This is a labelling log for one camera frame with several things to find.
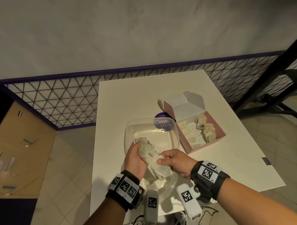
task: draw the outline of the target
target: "person's left hand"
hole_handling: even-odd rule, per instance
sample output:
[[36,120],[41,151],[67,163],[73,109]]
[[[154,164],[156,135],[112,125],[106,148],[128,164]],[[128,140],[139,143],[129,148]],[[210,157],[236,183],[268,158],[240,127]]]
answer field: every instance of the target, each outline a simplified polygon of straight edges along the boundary
[[144,176],[144,173],[146,171],[146,162],[140,158],[138,154],[138,148],[141,145],[141,141],[134,144],[132,142],[127,155],[125,157],[125,167],[124,169],[132,173],[134,176],[136,176],[139,181]]

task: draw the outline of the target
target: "purple metal frame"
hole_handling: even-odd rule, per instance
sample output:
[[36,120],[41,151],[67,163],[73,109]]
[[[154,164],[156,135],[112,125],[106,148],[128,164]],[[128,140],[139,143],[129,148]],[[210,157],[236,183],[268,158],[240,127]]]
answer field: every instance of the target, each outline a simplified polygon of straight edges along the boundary
[[56,79],[75,78],[75,77],[84,77],[84,76],[127,73],[127,72],[143,71],[143,70],[155,70],[155,69],[164,69],[164,68],[171,68],[171,67],[192,66],[192,65],[225,62],[225,61],[241,60],[241,59],[248,59],[248,58],[275,56],[275,55],[281,55],[284,52],[285,51],[274,51],[274,52],[256,53],[256,54],[230,56],[230,57],[213,58],[213,59],[203,59],[203,60],[195,60],[195,61],[187,61],[187,62],[157,64],[157,65],[150,65],[150,66],[136,66],[136,67],[119,68],[119,69],[106,69],[106,70],[75,72],[75,73],[36,76],[36,77],[21,77],[21,78],[3,79],[3,80],[0,80],[0,90],[5,92],[6,94],[8,94],[16,102],[18,102],[20,105],[22,105],[24,108],[29,110],[31,113],[33,113],[35,116],[37,116],[39,119],[44,121],[46,124],[48,124],[50,127],[55,129],[56,131],[63,131],[63,130],[69,130],[69,129],[74,129],[74,128],[95,126],[96,123],[87,123],[87,124],[80,124],[80,125],[58,128],[56,125],[54,125],[52,122],[50,122],[48,119],[46,119],[43,115],[41,115],[39,112],[37,112],[32,106],[27,104],[24,100],[22,100],[19,96],[14,94],[11,90],[9,90],[4,85],[5,84],[13,84],[13,83],[43,81],[43,80],[56,80]]

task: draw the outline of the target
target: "table top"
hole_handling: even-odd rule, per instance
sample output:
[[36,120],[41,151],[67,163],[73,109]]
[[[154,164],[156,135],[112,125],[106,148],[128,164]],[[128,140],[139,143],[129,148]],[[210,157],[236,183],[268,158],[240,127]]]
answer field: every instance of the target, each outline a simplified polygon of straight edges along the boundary
[[[102,81],[99,84],[90,215],[105,198],[107,186],[124,167],[124,134],[128,121],[153,118],[161,112],[157,101],[190,91],[203,96],[205,108],[226,137],[189,156],[220,166],[234,180],[256,190],[284,186],[256,142],[204,70]],[[189,183],[179,176],[178,184]],[[176,191],[159,207],[159,216],[183,210]],[[128,211],[124,224],[143,214],[143,206]]]

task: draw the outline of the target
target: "pink box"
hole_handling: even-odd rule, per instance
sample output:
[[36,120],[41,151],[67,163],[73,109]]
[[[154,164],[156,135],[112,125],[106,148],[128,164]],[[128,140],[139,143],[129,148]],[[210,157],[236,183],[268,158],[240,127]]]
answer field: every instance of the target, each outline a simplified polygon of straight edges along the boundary
[[[159,99],[158,105],[163,112],[168,113],[172,118],[176,120],[179,140],[187,154],[212,145],[226,136],[226,133],[218,125],[215,119],[205,110],[203,97],[201,95],[185,91],[183,92],[183,94],[180,95],[171,96],[162,100]],[[178,126],[178,122],[186,120],[187,124],[192,123],[195,121],[197,116],[201,114],[204,114],[206,116],[207,123],[212,123],[214,125],[216,131],[216,140],[193,149],[186,139],[185,135],[181,131],[180,127]]]

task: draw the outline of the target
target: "purple label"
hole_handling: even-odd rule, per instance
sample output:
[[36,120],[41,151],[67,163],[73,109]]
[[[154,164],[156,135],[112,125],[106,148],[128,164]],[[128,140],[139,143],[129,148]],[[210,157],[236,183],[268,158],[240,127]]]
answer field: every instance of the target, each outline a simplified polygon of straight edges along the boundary
[[175,120],[172,121],[168,118],[173,119],[168,113],[158,113],[154,119],[155,127],[164,131],[171,131],[174,128]]

